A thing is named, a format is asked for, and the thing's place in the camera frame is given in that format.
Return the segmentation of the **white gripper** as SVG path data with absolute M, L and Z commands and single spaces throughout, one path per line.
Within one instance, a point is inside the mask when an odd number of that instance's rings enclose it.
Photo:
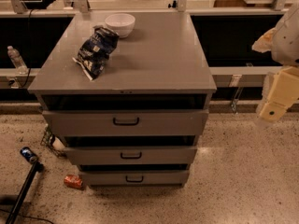
M 261 35 L 251 46 L 254 51 L 265 53 L 273 47 L 272 28 Z M 259 119 L 268 122 L 278 121 L 299 99 L 299 68 L 283 66 L 276 73 L 269 73 L 265 79 L 265 102 L 258 104 L 256 113 Z

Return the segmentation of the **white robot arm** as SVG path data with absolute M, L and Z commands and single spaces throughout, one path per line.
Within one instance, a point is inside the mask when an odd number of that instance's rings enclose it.
M 282 65 L 276 73 L 266 75 L 263 98 L 256 109 L 258 123 L 272 124 L 299 99 L 299 4 L 294 3 L 251 48 L 270 51 L 272 60 Z

